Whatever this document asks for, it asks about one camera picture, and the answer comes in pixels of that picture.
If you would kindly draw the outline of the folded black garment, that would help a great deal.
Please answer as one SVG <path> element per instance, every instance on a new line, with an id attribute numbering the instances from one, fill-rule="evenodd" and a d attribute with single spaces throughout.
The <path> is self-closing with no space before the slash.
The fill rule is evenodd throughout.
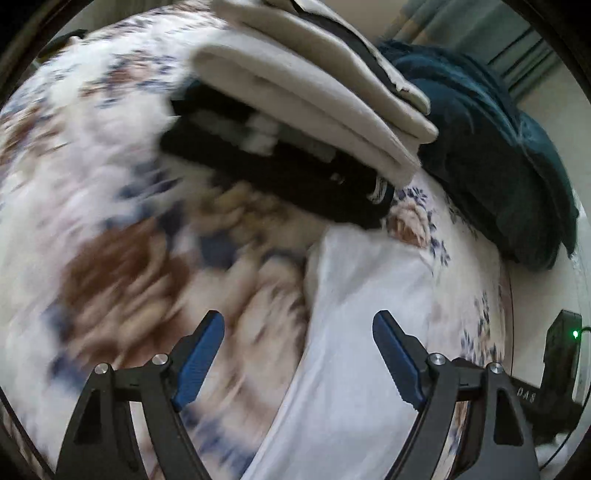
<path id="1" fill-rule="evenodd" d="M 334 146 L 188 77 L 169 97 L 161 149 L 339 223 L 377 229 L 394 186 Z"/>

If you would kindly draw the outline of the folded beige garment stack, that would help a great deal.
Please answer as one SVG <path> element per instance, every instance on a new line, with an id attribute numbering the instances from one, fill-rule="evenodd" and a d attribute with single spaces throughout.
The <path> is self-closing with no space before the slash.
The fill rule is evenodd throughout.
<path id="1" fill-rule="evenodd" d="M 320 1 L 214 1 L 228 27 L 193 54 L 212 88 L 345 151 L 396 187 L 438 137 L 428 96 Z"/>

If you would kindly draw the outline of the dark teal fleece blanket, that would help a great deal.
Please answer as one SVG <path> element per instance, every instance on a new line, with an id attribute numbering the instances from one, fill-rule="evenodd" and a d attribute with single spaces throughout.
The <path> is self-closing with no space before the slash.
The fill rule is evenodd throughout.
<path id="1" fill-rule="evenodd" d="M 578 210 L 566 169 L 501 79 L 449 49 L 389 40 L 379 50 L 429 97 L 439 136 L 419 156 L 462 215 L 532 271 L 551 269 L 560 249 L 574 251 Z"/>

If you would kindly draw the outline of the floral bed blanket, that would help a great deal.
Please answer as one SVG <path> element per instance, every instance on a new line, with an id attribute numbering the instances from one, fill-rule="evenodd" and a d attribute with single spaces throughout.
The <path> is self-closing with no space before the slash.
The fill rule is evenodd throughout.
<path id="1" fill-rule="evenodd" d="M 349 225 L 158 148 L 172 89 L 222 27 L 205 1 L 131 16 L 71 42 L 2 109 L 1 386 L 50 464 L 96 364 L 140 366 L 216 310 L 224 341 L 181 417 L 213 478 L 247 479 L 300 366 L 312 255 Z M 505 358 L 500 254 L 431 177 L 374 232 L 431 265 L 427 349 Z"/>

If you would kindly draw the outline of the white cloth garment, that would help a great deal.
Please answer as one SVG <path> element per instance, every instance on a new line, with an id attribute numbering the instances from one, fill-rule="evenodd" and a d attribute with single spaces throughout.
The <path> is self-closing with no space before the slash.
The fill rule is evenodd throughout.
<path id="1" fill-rule="evenodd" d="M 416 418 L 373 338 L 389 311 L 426 340 L 435 303 L 431 265 L 382 232 L 331 227 L 315 249 L 311 322 L 300 366 L 247 479 L 382 479 Z"/>

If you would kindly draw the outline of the green striped curtain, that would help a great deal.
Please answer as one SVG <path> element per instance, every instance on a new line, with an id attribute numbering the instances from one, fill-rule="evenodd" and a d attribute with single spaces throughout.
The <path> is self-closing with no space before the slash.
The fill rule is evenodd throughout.
<path id="1" fill-rule="evenodd" d="M 503 1 L 408 1 L 382 38 L 470 55 L 500 76 L 516 100 L 561 63 L 549 43 Z"/>

